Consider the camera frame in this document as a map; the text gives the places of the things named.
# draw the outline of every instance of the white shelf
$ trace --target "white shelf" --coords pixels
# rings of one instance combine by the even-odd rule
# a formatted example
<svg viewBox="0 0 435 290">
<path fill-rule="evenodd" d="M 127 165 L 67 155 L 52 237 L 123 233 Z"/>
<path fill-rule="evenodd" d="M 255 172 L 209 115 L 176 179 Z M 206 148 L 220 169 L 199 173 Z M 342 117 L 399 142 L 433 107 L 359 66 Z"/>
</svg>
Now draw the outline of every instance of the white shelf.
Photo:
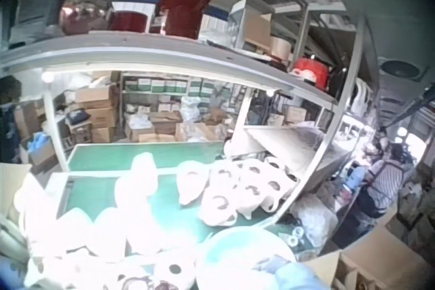
<svg viewBox="0 0 435 290">
<path fill-rule="evenodd" d="M 302 179 L 308 165 L 314 158 L 315 150 L 299 137 L 294 128 L 286 126 L 245 126 L 244 130 L 258 144 L 271 152 L 292 171 L 293 175 Z M 331 164 L 340 163 L 348 154 L 339 146 L 331 144 L 320 162 L 317 170 L 323 170 Z"/>
<path fill-rule="evenodd" d="M 262 62 L 193 40 L 162 35 L 101 31 L 45 40 L 2 53 L 8 73 L 43 68 L 55 73 L 143 71 L 173 73 L 280 90 L 328 110 L 330 95 Z"/>
<path fill-rule="evenodd" d="M 163 92 L 163 93 L 151 93 L 150 91 L 132 91 L 123 90 L 123 94 L 149 94 L 149 95 L 173 95 L 173 96 L 185 96 L 187 93 L 175 93 L 175 92 Z"/>
</svg>

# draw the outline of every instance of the shiny metallic sphere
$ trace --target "shiny metallic sphere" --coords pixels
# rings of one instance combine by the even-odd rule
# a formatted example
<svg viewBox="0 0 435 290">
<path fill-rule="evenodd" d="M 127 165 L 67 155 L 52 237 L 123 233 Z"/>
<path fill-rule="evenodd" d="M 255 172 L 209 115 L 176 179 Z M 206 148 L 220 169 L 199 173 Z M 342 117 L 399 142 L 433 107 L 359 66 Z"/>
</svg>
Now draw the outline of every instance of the shiny metallic sphere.
<svg viewBox="0 0 435 290">
<path fill-rule="evenodd" d="M 111 0 L 66 0 L 59 13 L 60 27 L 66 35 L 107 30 L 113 13 Z"/>
</svg>

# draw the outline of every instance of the striped shirt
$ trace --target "striped shirt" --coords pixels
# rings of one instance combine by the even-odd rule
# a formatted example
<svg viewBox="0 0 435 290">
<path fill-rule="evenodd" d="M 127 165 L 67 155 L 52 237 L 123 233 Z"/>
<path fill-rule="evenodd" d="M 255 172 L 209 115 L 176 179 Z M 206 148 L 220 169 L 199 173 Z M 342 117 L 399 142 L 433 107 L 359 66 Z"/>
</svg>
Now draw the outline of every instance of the striped shirt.
<svg viewBox="0 0 435 290">
<path fill-rule="evenodd" d="M 373 176 L 373 182 L 367 188 L 368 195 L 373 198 L 379 211 L 385 211 L 396 199 L 402 187 L 403 169 L 395 160 L 379 160 L 368 172 Z"/>
</svg>

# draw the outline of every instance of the green table surface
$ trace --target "green table surface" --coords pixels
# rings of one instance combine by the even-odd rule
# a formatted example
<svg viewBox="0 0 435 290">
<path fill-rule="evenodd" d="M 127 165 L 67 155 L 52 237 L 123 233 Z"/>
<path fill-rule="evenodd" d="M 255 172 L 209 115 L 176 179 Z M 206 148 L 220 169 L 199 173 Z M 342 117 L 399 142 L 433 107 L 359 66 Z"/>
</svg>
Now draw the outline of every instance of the green table surface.
<svg viewBox="0 0 435 290">
<path fill-rule="evenodd" d="M 69 159 L 71 171 L 129 170 L 133 158 L 151 152 L 157 168 L 173 168 L 188 160 L 212 163 L 222 142 L 77 145 Z"/>
<path fill-rule="evenodd" d="M 78 177 L 74 179 L 73 187 L 67 200 L 66 211 L 78 207 L 86 212 L 94 221 L 100 212 L 107 207 L 116 207 L 114 198 L 116 178 Z M 224 227 L 210 227 L 198 218 L 201 198 L 188 206 L 178 203 L 178 190 L 175 175 L 160 176 L 157 192 L 148 198 L 152 214 L 158 225 L 167 234 L 183 237 L 187 242 L 202 242 L 210 235 Z M 236 225 L 253 225 L 269 215 L 262 209 L 252 214 L 251 220 L 246 220 L 239 214 Z"/>
</svg>

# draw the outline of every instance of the ceiling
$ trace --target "ceiling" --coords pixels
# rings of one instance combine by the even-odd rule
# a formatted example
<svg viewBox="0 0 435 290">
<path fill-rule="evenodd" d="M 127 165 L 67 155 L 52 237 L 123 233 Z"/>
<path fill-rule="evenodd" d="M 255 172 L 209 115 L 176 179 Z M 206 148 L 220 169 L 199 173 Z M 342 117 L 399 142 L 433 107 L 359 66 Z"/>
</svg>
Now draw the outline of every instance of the ceiling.
<svg viewBox="0 0 435 290">
<path fill-rule="evenodd" d="M 380 118 L 387 124 L 435 81 L 435 3 L 433 0 L 343 2 L 349 15 L 355 18 L 363 14 L 367 18 L 380 67 Z M 416 66 L 417 77 L 405 78 L 404 69 L 396 71 L 399 77 L 384 72 L 383 63 L 388 60 L 400 60 Z"/>
</svg>

